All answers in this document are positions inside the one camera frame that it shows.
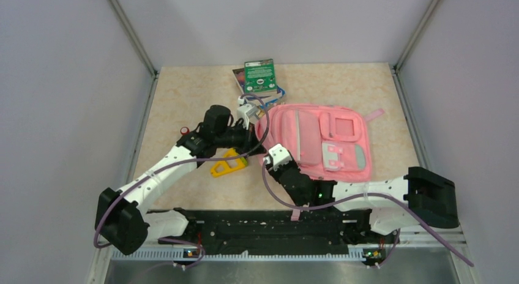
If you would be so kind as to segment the blue treehouse book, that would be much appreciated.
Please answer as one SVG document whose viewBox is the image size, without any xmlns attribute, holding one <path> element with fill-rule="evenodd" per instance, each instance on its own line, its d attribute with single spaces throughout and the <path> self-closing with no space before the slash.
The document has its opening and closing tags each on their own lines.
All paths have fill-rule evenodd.
<svg viewBox="0 0 519 284">
<path fill-rule="evenodd" d="M 276 90 L 271 90 L 267 92 L 254 93 L 257 97 L 259 97 L 263 101 L 263 105 L 261 102 L 252 96 L 244 97 L 246 103 L 251 103 L 253 105 L 258 106 L 262 110 L 268 110 L 272 106 L 277 103 L 280 103 L 283 98 L 286 96 L 286 91 L 282 89 L 280 86 L 277 86 Z"/>
</svg>

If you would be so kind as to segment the green cover book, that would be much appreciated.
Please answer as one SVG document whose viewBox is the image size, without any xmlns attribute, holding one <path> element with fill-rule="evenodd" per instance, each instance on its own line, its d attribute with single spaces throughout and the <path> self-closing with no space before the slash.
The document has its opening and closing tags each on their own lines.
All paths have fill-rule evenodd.
<svg viewBox="0 0 519 284">
<path fill-rule="evenodd" d="M 244 62 L 244 89 L 245 92 L 256 95 L 277 92 L 277 79 L 272 58 Z"/>
</svg>

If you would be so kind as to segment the pink backpack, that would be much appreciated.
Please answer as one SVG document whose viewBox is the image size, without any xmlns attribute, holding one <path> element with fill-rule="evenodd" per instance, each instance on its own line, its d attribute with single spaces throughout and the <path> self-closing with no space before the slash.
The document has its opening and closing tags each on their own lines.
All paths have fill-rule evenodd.
<svg viewBox="0 0 519 284">
<path fill-rule="evenodd" d="M 280 143 L 302 173 L 314 180 L 370 182 L 372 157 L 365 118 L 349 108 L 311 104 L 277 105 L 255 125 L 267 151 Z M 266 190 L 292 200 L 270 174 L 262 175 Z"/>
</svg>

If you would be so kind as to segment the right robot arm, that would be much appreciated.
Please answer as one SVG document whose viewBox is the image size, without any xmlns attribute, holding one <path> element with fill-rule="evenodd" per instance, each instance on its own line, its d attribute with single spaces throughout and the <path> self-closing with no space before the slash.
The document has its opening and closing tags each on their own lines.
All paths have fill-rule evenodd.
<svg viewBox="0 0 519 284">
<path fill-rule="evenodd" d="M 421 225 L 432 228 L 459 227 L 455 184 L 426 168 L 412 166 L 400 177 L 384 181 L 343 182 L 314 180 L 290 160 L 274 164 L 263 158 L 262 175 L 270 174 L 291 198 L 284 206 L 300 211 L 333 208 L 340 212 L 369 210 L 370 231 L 388 235 L 394 230 Z"/>
</svg>

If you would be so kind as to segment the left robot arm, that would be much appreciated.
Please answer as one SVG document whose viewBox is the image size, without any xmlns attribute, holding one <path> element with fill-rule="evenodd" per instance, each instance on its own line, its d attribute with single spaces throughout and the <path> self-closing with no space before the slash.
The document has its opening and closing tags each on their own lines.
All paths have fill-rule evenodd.
<svg viewBox="0 0 519 284">
<path fill-rule="evenodd" d="M 181 136 L 168 153 L 134 181 L 117 190 L 105 189 L 99 196 L 95 218 L 94 246 L 113 245 L 130 255 L 146 241 L 164 236 L 180 236 L 188 220 L 176 211 L 149 214 L 149 210 L 175 182 L 204 162 L 216 161 L 220 148 L 234 148 L 241 157 L 262 151 L 262 140 L 256 138 L 253 125 L 259 119 L 257 106 L 246 103 L 236 112 L 211 106 L 195 130 Z"/>
</svg>

